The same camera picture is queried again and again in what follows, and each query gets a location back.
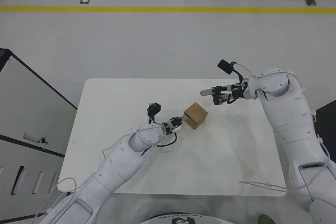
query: cabinet drawer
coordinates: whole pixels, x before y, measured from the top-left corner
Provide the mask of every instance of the cabinet drawer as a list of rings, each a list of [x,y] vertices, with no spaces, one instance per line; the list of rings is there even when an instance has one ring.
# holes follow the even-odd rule
[[[48,196],[62,163],[61,157],[0,140],[0,220],[35,214]],[[25,173],[16,182],[20,167]],[[15,182],[16,191],[12,194]],[[55,188],[43,211],[59,194]]]
[[[10,57],[0,73],[0,134],[64,154],[76,109]],[[37,143],[45,138],[47,144]]]

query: green shoe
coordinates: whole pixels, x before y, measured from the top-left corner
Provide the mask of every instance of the green shoe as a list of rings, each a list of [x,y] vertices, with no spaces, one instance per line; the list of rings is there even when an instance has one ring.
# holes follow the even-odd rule
[[[258,219],[258,224],[275,224],[275,222],[266,214],[261,214]]]

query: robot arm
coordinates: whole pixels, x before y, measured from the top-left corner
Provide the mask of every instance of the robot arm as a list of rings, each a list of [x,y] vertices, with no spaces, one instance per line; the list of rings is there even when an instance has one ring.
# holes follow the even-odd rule
[[[234,62],[225,65],[220,68],[227,73],[234,71]],[[240,78],[235,85],[213,87],[200,94],[213,96],[216,105],[229,104],[232,98],[233,101],[259,98],[289,159],[291,188],[286,190],[311,196],[296,199],[310,209],[315,223],[336,223],[336,208],[315,199],[318,197],[336,204],[336,164],[324,152],[322,139],[316,136],[315,113],[292,73],[276,70],[262,77]]]
[[[151,104],[149,109],[160,105]],[[42,220],[49,223],[96,223],[101,207],[115,190],[127,182],[144,164],[151,152],[167,135],[174,133],[182,125],[184,117],[172,118],[166,123],[153,123],[132,130],[110,150],[103,162],[86,184],[75,194],[65,197]]]

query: small brown box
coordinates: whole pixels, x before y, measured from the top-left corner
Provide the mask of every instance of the small brown box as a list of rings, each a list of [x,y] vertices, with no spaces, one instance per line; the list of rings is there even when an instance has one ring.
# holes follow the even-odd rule
[[[204,110],[197,102],[193,103],[188,109],[184,111],[184,114],[188,117],[185,122],[189,124],[193,129],[196,129],[200,124],[205,121],[208,112]]]

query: white cable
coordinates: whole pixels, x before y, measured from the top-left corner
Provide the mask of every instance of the white cable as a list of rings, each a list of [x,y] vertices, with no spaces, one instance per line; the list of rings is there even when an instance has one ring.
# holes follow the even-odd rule
[[[323,200],[323,199],[321,199],[321,198],[312,196],[312,195],[303,194],[303,193],[298,193],[298,192],[290,192],[290,191],[288,191],[288,190],[278,190],[278,189],[268,188],[268,187],[266,187],[266,186],[260,186],[260,185],[258,185],[258,184],[252,184],[252,183],[248,183],[248,182],[244,182],[244,181],[240,181],[240,183],[242,183],[242,184],[249,184],[249,185],[252,185],[252,186],[258,186],[258,187],[260,187],[260,188],[265,188],[265,189],[269,189],[269,190],[274,190],[274,191],[276,191],[276,192],[285,192],[285,193],[291,193],[291,194],[299,194],[299,195],[303,195],[303,196],[310,197],[310,198],[313,198],[313,199],[316,199],[316,200],[320,200],[320,201],[325,202],[325,203],[331,205],[332,207],[336,208],[336,206],[335,206],[333,203],[328,202],[327,200]]]
[[[318,198],[318,197],[315,197],[315,196],[312,196],[312,195],[308,195],[308,194],[303,194],[303,193],[298,193],[298,192],[292,192],[292,190],[297,190],[297,189],[301,189],[301,188],[307,188],[310,184],[312,184],[312,182],[317,178],[317,176],[330,164],[330,161],[331,161],[331,156],[330,156],[330,153],[329,151],[327,150],[327,148],[325,147],[324,143],[322,142],[322,139],[320,139],[320,144],[322,145],[322,147],[324,148],[326,154],[327,154],[327,157],[328,157],[328,161],[325,163],[325,165],[319,170],[319,172],[317,174],[315,174],[314,177],[312,177],[312,179],[310,180],[310,182],[304,186],[300,186],[300,187],[296,187],[296,188],[284,188],[282,186],[278,186],[278,185],[274,185],[274,184],[270,184],[270,183],[261,183],[261,182],[255,182],[255,181],[240,181],[240,183],[242,184],[249,184],[249,185],[252,185],[252,186],[258,186],[260,188],[265,188],[265,189],[269,189],[269,190],[274,190],[276,192],[285,192],[285,193],[292,193],[292,194],[299,194],[299,195],[303,195],[303,196],[306,196],[306,197],[310,197],[310,198],[313,198],[313,199],[317,199],[317,200],[320,200],[322,202],[325,202],[329,205],[331,205],[332,207],[336,208],[336,206],[330,202],[328,202],[327,200],[323,200],[321,198]],[[279,189],[273,189],[273,188],[270,188],[270,187],[276,187],[276,188],[281,188],[281,189],[284,189],[284,190],[279,190]]]
[[[80,186],[78,186],[77,187],[77,190],[79,189],[79,188],[81,188],[84,184],[86,184],[87,183],[87,181],[95,174],[96,172],[94,172],[93,174],[91,174]],[[71,192],[71,191],[73,191],[74,189],[72,189],[72,190],[68,190],[68,191],[65,191],[65,192],[62,192],[62,194],[60,194],[60,196],[58,196],[57,197],[57,199],[56,199],[56,201],[52,204],[52,206],[51,206],[51,208],[53,208],[54,206],[55,206],[55,204],[56,204],[56,202],[58,201],[58,199],[62,196],[62,195],[64,195],[64,194],[67,194],[68,192]]]
[[[324,148],[324,150],[326,151],[326,154],[327,154],[327,157],[328,157],[328,160],[327,162],[325,163],[325,165],[319,170],[319,172],[317,174],[315,174],[312,179],[310,180],[310,182],[308,184],[305,184],[303,186],[298,186],[296,188],[284,188],[283,186],[278,186],[278,185],[274,185],[274,184],[271,184],[271,183],[261,183],[261,182],[255,182],[255,181],[242,181],[242,183],[244,184],[247,184],[247,183],[252,183],[252,184],[263,184],[265,186],[274,186],[276,188],[281,188],[281,189],[285,189],[285,190],[298,190],[298,189],[301,189],[301,188],[307,188],[310,184],[312,184],[312,182],[317,178],[317,176],[319,174],[321,174],[321,172],[330,164],[330,161],[331,161],[331,157],[330,157],[330,152],[327,150],[327,148],[325,147],[324,143],[322,142],[322,139],[320,138],[320,144],[322,145],[322,147]]]
[[[257,76],[254,76],[254,75],[252,74],[252,72],[250,72],[244,65],[239,64],[239,63],[236,63],[236,62],[235,62],[235,64],[237,64],[238,66],[241,66],[241,67],[245,68],[245,70],[247,70],[247,71],[250,73],[250,75],[251,75],[252,77],[257,78]]]
[[[109,150],[109,149],[112,148],[112,147],[114,147],[114,146],[117,144],[117,142],[119,142],[123,137],[131,136],[132,134],[136,134],[137,132],[141,132],[141,131],[143,131],[143,130],[149,130],[149,129],[153,129],[153,128],[139,129],[139,130],[137,130],[136,132],[129,133],[129,134],[125,134],[124,136],[121,136],[121,137],[120,137],[120,138],[119,138],[119,139],[118,139],[118,140],[117,140],[111,147],[102,150],[103,157],[106,157],[105,151],[106,151],[106,150]]]
[[[294,75],[293,73],[291,73],[291,72],[274,72],[274,73],[266,74],[265,76],[255,76],[255,75],[253,75],[252,72],[250,72],[244,65],[239,64],[239,63],[236,63],[236,62],[235,62],[235,64],[237,64],[238,66],[241,66],[241,67],[243,67],[245,70],[247,70],[253,78],[267,77],[267,76],[272,76],[272,75],[274,75],[274,74],[282,74],[282,73],[285,73],[285,74],[291,74],[291,75],[295,76],[295,75]]]
[[[40,209],[39,209],[38,212],[36,213],[36,215],[35,215],[35,217],[34,217],[34,220],[32,221],[31,224],[33,224],[33,223],[35,222],[35,220],[36,220],[36,218],[38,217],[38,215],[39,215],[41,209],[42,209],[43,206],[46,204],[47,200],[50,198],[51,193],[53,192],[53,189],[56,188],[57,185],[59,185],[61,182],[65,181],[65,180],[68,180],[68,179],[71,179],[71,180],[73,180],[73,182],[74,182],[74,192],[73,192],[72,198],[69,200],[69,202],[66,204],[66,206],[70,204],[70,202],[72,201],[74,195],[76,194],[77,183],[76,183],[76,180],[75,180],[74,178],[64,178],[64,179],[62,179],[61,181],[59,181],[55,186],[53,186],[53,187],[51,188],[51,191],[50,191],[49,195],[47,196],[47,198],[46,198],[46,200],[44,201],[43,205],[40,207]]]

